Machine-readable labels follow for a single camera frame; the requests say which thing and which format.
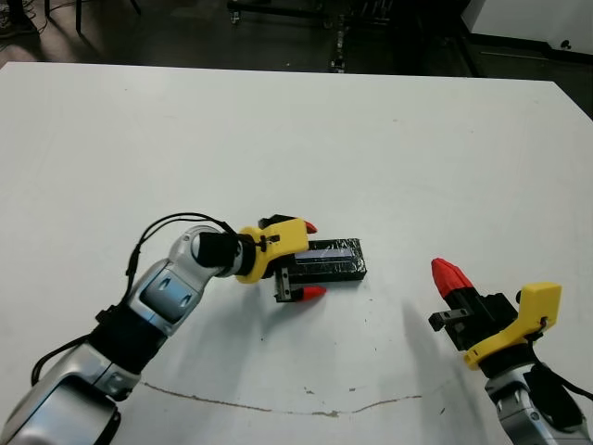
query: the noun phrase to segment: wire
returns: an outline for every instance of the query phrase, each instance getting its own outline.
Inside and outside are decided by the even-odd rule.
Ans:
[[[63,352],[65,350],[69,350],[70,348],[74,348],[75,346],[81,345],[88,337],[89,336],[86,335],[86,336],[75,338],[72,341],[69,341],[68,343],[66,343],[65,345],[60,346],[56,350],[52,350],[51,352],[45,354],[41,359],[39,359],[37,361],[37,363],[33,366],[33,369],[31,371],[31,386],[34,387],[37,384],[37,382],[39,382],[39,374],[41,373],[41,370],[44,367],[44,364],[48,360],[55,357],[60,352]]]
[[[37,13],[34,11],[34,8],[33,8],[33,1],[34,0],[26,0],[25,2],[23,2],[23,8],[25,10],[25,14],[27,14],[27,17],[29,18],[29,20],[33,20],[37,17]],[[91,3],[94,1],[95,0],[82,0],[82,3]],[[52,11],[55,11],[56,9],[60,9],[62,7],[72,6],[72,5],[76,5],[76,2],[75,1],[67,2],[67,3],[63,3],[61,5],[54,6],[49,9],[49,12],[51,13]],[[8,8],[0,9],[0,19],[2,18],[2,16],[8,16]],[[48,24],[49,24],[49,20],[47,18],[45,18],[44,24],[40,28],[37,29],[37,35],[43,34],[45,31],[45,28],[47,28]],[[10,43],[0,44],[0,53],[3,52],[5,49],[7,49],[10,45],[11,45]]]
[[[573,392],[574,394],[578,394],[579,396],[586,397],[590,401],[593,401],[593,394],[592,393],[590,393],[588,391],[585,391],[584,389],[578,387],[574,383],[569,382],[568,380],[566,380],[561,375],[556,374],[554,371],[552,371],[551,369],[549,369],[544,363],[542,363],[537,358],[536,352],[534,351],[534,339],[533,338],[528,338],[527,339],[527,347],[529,348],[529,351],[531,352],[531,355],[532,355],[534,361],[536,362],[536,366],[540,367],[541,369],[546,370],[550,375],[552,375],[556,380],[558,380],[558,382],[563,387],[565,387],[569,391]]]
[[[162,229],[164,226],[166,226],[166,225],[168,225],[168,224],[171,224],[171,223],[178,222],[178,221],[187,221],[187,222],[190,222],[190,223],[201,223],[201,222],[203,223],[203,222],[207,222],[208,220],[207,220],[207,219],[205,219],[205,218],[201,218],[201,219],[192,219],[192,218],[176,218],[176,219],[174,219],[174,220],[169,220],[169,221],[166,221],[165,223],[161,224],[161,225],[160,225],[160,226],[158,226],[156,229],[154,229],[154,230],[153,230],[153,231],[152,231],[150,234],[148,234],[148,235],[145,237],[145,241],[148,241],[148,239],[150,239],[150,238],[152,237],[152,235],[154,235],[156,232],[158,232],[158,231],[159,231],[160,229]]]
[[[138,261],[140,259],[140,247],[152,235],[154,235],[156,232],[158,232],[165,225],[174,223],[176,221],[187,221],[186,217],[192,217],[192,219],[189,221],[196,221],[195,219],[199,219],[199,221],[201,221],[201,222],[208,221],[211,223],[215,223],[222,230],[224,230],[226,233],[237,236],[237,233],[235,232],[235,230],[233,230],[233,228],[229,224],[227,224],[224,221],[215,220],[214,218],[212,218],[208,215],[205,215],[204,213],[183,211],[180,213],[172,213],[171,215],[167,215],[163,218],[160,218],[160,219],[154,221],[152,224],[150,224],[148,227],[146,227],[145,230],[142,232],[140,239],[138,240],[138,242],[136,243],[136,246],[133,248],[133,251],[130,254],[130,259],[128,260],[128,269],[126,269],[126,275],[128,276],[128,283],[126,285],[125,293],[123,294],[124,298],[128,297],[128,295],[130,294],[130,291],[132,290],[133,279],[136,275],[136,270],[138,269]]]
[[[162,229],[163,227],[165,227],[168,224],[176,223],[179,221],[190,222],[190,223],[201,223],[201,222],[215,223],[225,232],[238,236],[237,233],[235,232],[235,230],[233,230],[233,228],[231,228],[231,226],[229,224],[227,224],[226,222],[215,220],[214,218],[211,218],[208,215],[205,215],[203,213],[193,213],[193,212],[172,213],[171,215],[165,216],[163,218],[160,218],[160,219],[154,221],[152,224],[150,224],[148,227],[146,227],[145,230],[142,232],[140,239],[136,243],[136,246],[134,247],[132,254],[130,255],[130,259],[128,261],[128,269],[126,270],[126,275],[128,275],[128,284],[126,286],[126,292],[123,295],[123,297],[127,297],[130,293],[130,290],[132,289],[133,279],[136,274],[136,269],[138,267],[138,260],[140,258],[140,247],[148,239],[150,239],[156,232],[158,232],[160,229]],[[45,356],[43,356],[41,359],[39,359],[37,361],[37,363],[33,366],[33,369],[31,371],[31,385],[34,386],[37,384],[37,382],[39,382],[39,376],[41,374],[42,368],[44,367],[44,365],[47,363],[48,360],[52,359],[53,357],[58,355],[60,352],[63,352],[65,350],[74,348],[75,346],[81,345],[82,343],[84,343],[84,341],[86,341],[86,339],[88,337],[89,336],[86,335],[86,336],[75,338],[72,341],[69,341],[68,343],[66,343],[65,345],[62,345],[59,348],[52,350],[51,352],[45,354]]]

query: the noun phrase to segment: dark floor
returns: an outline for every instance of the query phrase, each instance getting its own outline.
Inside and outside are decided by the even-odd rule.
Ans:
[[[43,1],[32,0],[38,28]],[[308,0],[283,0],[302,5]],[[335,17],[346,0],[328,0]],[[52,0],[51,6],[64,4]],[[43,33],[0,43],[0,67],[9,60],[110,63],[235,70],[326,72],[334,56],[335,27],[325,30],[308,19],[243,13],[230,22],[226,0],[138,0],[138,16],[127,0],[90,0],[82,6],[82,36],[75,31],[74,6],[54,10]],[[347,35],[347,72],[397,74],[393,35],[352,31]],[[593,118],[593,65],[547,59],[536,50],[470,44],[474,62],[487,77],[556,82]],[[418,73],[471,76],[459,41],[427,39]]]

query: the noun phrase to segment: red fingertip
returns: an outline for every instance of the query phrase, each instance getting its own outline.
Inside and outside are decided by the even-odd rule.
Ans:
[[[451,291],[464,287],[473,287],[472,282],[463,274],[461,269],[442,258],[436,258],[432,262],[433,278],[436,288],[442,298],[445,298]]]
[[[317,227],[315,227],[309,221],[305,221],[305,225],[307,226],[307,233],[308,234],[316,234],[317,233]]]
[[[327,289],[323,286],[307,286],[303,287],[303,301],[308,299],[316,299],[325,295]]]

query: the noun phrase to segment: white table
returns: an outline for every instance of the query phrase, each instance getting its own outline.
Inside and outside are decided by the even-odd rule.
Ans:
[[[483,293],[563,284],[537,351],[593,387],[593,123],[553,83],[10,63],[0,98],[3,419],[176,210],[298,215],[359,237],[369,272],[300,305],[270,280],[213,280],[116,444],[508,443],[484,376],[426,322],[446,308],[437,256]]]

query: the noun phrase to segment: silver robot arm segment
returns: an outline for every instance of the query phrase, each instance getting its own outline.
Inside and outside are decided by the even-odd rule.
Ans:
[[[509,439],[514,445],[591,445],[587,420],[573,398],[549,374],[540,372],[539,386],[530,386],[527,377],[535,370],[533,363],[524,364],[486,384]],[[542,399],[548,399],[543,407]]]
[[[186,231],[169,257],[151,266],[120,304],[100,312],[86,341],[33,386],[9,416],[0,445],[108,444],[120,423],[115,401],[130,395],[210,278],[250,270],[246,249],[241,238],[209,226]]]

